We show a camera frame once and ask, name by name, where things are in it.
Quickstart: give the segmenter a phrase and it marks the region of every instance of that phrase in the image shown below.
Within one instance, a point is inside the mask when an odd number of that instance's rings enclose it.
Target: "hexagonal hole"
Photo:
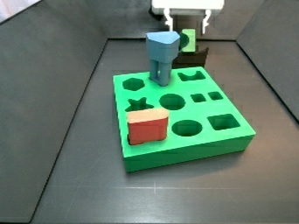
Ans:
[[[191,98],[193,98],[194,102],[206,102],[206,98],[205,98],[203,94],[193,94]]]
[[[202,132],[202,124],[194,120],[183,120],[173,125],[173,132],[182,137],[193,137]]]
[[[161,104],[166,109],[178,110],[185,107],[186,101],[178,94],[166,94],[161,98]]]
[[[125,80],[125,82],[123,82],[125,89],[131,90],[131,91],[137,91],[141,88],[143,88],[145,86],[146,86],[145,81],[141,79],[137,79],[137,78],[131,78],[129,80]]]

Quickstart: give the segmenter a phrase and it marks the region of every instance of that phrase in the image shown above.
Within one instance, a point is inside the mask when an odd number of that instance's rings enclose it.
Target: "circular hole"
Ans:
[[[173,125],[173,132],[182,137],[193,137],[202,132],[202,124],[194,120],[183,120]]]
[[[161,98],[161,104],[166,109],[178,110],[183,108],[186,102],[178,94],[166,94]]]

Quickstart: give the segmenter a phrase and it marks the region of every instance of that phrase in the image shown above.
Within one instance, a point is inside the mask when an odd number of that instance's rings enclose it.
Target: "star-shaped hole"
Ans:
[[[126,109],[126,112],[137,111],[142,109],[153,109],[155,106],[146,103],[146,97],[143,97],[141,100],[129,100],[131,106]]]

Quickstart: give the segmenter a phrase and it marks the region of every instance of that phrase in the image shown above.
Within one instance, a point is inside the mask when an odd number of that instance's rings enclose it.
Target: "arch-shaped hole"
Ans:
[[[202,124],[194,120],[183,120],[173,125],[173,132],[182,137],[193,137],[202,132]]]
[[[187,75],[185,73],[178,73],[182,81],[198,81],[205,80],[206,76],[203,75],[202,71],[197,71],[194,75]]]
[[[161,104],[166,109],[178,110],[185,107],[186,101],[178,94],[166,94],[161,98]]]

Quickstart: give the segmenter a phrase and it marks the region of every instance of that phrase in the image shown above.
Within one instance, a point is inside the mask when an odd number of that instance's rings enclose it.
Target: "square hole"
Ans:
[[[239,127],[239,122],[233,114],[209,116],[209,120],[215,130],[227,130]]]
[[[203,94],[193,94],[191,98],[195,102],[206,102],[206,98],[205,98]]]
[[[219,92],[210,92],[209,95],[210,95],[210,98],[211,98],[214,101],[217,101],[217,100],[222,100],[222,99],[223,99],[223,97],[222,97],[222,95],[221,95]]]

